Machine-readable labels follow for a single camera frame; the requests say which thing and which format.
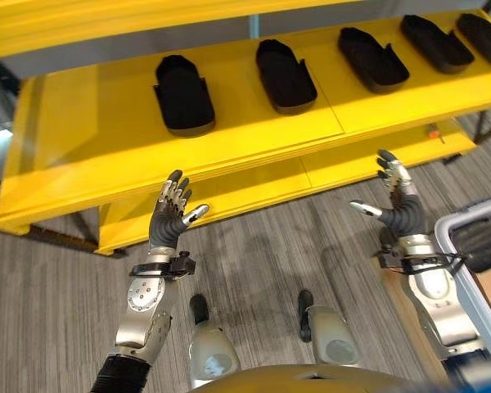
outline robotic arm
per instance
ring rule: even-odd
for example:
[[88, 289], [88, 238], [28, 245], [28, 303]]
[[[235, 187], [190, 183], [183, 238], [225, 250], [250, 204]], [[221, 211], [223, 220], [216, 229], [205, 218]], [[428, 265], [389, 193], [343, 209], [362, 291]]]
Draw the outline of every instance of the robotic arm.
[[195, 271], [189, 252], [176, 255], [178, 237], [209, 211], [200, 205], [183, 214], [191, 190], [175, 170], [164, 183], [149, 226], [150, 251], [145, 264], [133, 267], [128, 308], [116, 333], [115, 347], [98, 373], [91, 392], [137, 393], [146, 385], [171, 325], [171, 310], [178, 298], [178, 280]]
[[383, 244], [378, 254], [381, 267], [402, 269], [404, 290], [417, 309], [423, 327], [439, 359], [481, 350], [484, 345], [475, 325], [462, 308], [452, 271], [459, 263], [439, 262], [439, 254], [426, 235], [426, 217], [411, 176], [389, 151], [380, 150], [378, 171], [390, 188], [393, 209], [380, 209], [351, 201], [357, 211], [379, 219], [394, 235], [394, 244]]

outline yellow shelving unit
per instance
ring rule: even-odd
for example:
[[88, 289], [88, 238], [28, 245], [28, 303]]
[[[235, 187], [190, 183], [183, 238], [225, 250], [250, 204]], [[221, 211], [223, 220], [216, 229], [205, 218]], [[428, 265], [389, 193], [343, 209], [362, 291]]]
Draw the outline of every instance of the yellow shelving unit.
[[[459, 15], [427, 17], [450, 30]], [[392, 42], [410, 80], [388, 95], [367, 92], [336, 49], [343, 26], [283, 34], [276, 38], [306, 59], [318, 88], [312, 110], [292, 117], [268, 102], [255, 64], [258, 40], [176, 51], [196, 63], [214, 104], [216, 129], [198, 138], [174, 137], [163, 125], [152, 86], [168, 53], [25, 81], [0, 191], [0, 230], [22, 234], [39, 220], [155, 192], [177, 167], [198, 183], [491, 106], [491, 65], [469, 43], [475, 61], [442, 75], [402, 36], [398, 19], [354, 25]], [[392, 135], [381, 141], [392, 143]], [[402, 158], [416, 154], [412, 147]]]
[[[209, 203], [209, 213], [196, 222], [207, 224], [373, 177], [379, 148], [391, 150], [406, 165], [418, 165], [475, 147], [457, 121], [446, 120], [438, 127], [442, 138], [429, 138], [427, 127], [420, 126], [196, 182], [187, 208]], [[101, 206], [98, 253], [109, 255], [116, 248], [145, 241], [157, 195], [141, 194]]]
[[87, 39], [358, 0], [0, 0], [0, 57]]

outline gray carpet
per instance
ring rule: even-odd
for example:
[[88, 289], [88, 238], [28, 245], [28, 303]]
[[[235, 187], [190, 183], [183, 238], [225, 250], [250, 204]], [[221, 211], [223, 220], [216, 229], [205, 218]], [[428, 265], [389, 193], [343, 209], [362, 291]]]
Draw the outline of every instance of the gray carpet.
[[[476, 118], [461, 121], [472, 130]], [[450, 166], [434, 162], [412, 175], [430, 224], [491, 197], [491, 138]], [[310, 345], [297, 337], [295, 298], [307, 287], [317, 303], [344, 315], [364, 367], [425, 378], [370, 263], [381, 226], [349, 209], [354, 198], [388, 203], [372, 179], [183, 235], [179, 248], [192, 251], [197, 271], [182, 281], [173, 328], [146, 391], [188, 389], [193, 324], [187, 305], [197, 292], [206, 294], [211, 317], [244, 368], [313, 361]], [[68, 219], [49, 224], [74, 230]], [[88, 391], [125, 309], [127, 273], [143, 262], [146, 246], [129, 254], [109, 260], [0, 234], [0, 392]]]

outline yellow shelf panel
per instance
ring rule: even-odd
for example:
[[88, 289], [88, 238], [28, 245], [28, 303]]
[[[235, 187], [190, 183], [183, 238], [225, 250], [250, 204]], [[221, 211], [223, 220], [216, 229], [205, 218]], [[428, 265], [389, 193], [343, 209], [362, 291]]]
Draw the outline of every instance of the yellow shelf panel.
[[322, 92], [302, 115], [272, 109], [257, 46], [247, 40], [175, 52], [196, 63], [214, 104], [217, 125], [198, 138], [173, 136], [161, 119], [153, 85], [167, 53], [27, 80], [0, 191], [0, 227], [157, 190], [177, 167], [201, 180], [317, 150], [341, 134]]
[[[195, 199], [188, 209], [200, 203], [211, 205], [208, 215], [196, 222], [202, 225], [370, 178], [378, 169], [379, 148], [391, 150], [406, 165], [418, 165], [475, 147], [456, 121], [438, 126], [444, 141], [428, 138], [427, 128], [421, 126], [193, 183]], [[98, 252], [108, 255], [115, 248], [145, 241], [156, 197], [154, 192], [101, 206]]]
[[[458, 15], [428, 17], [444, 27]], [[479, 54], [464, 73], [439, 74], [399, 36], [397, 23], [356, 24], [382, 43], [396, 42], [411, 69], [389, 95], [367, 92], [353, 75], [336, 49], [340, 28], [278, 36], [306, 58], [318, 89], [312, 110], [291, 117], [272, 109], [260, 83], [257, 40], [176, 51], [196, 63], [214, 104], [216, 129], [198, 138], [174, 137], [163, 125], [152, 86], [168, 53], [27, 80], [0, 192], [0, 229], [157, 191], [176, 167], [199, 182], [491, 106], [491, 65]], [[385, 29], [393, 39], [378, 35]]]
[[[482, 11], [470, 11], [486, 17]], [[426, 16], [443, 31], [456, 28], [462, 11]], [[439, 73], [400, 31], [402, 18], [354, 24], [373, 35], [381, 44], [391, 43], [411, 76], [400, 90], [378, 95], [370, 93], [355, 76], [338, 49], [341, 25], [310, 30], [291, 37], [291, 46], [303, 54], [319, 81], [345, 133], [366, 133], [375, 129], [407, 129], [426, 121], [438, 121], [469, 111], [491, 107], [491, 65], [456, 29], [457, 36], [473, 52], [475, 61], [462, 73]]]
[[92, 38], [356, 0], [0, 0], [0, 57]]

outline robot finger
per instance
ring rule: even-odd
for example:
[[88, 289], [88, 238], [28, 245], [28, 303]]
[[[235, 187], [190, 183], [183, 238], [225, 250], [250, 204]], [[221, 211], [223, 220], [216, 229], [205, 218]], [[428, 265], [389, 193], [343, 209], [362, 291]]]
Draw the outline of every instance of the robot finger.
[[197, 221], [200, 217], [205, 215], [209, 211], [209, 205], [199, 205], [195, 209], [182, 217], [183, 223], [189, 227], [192, 223]]

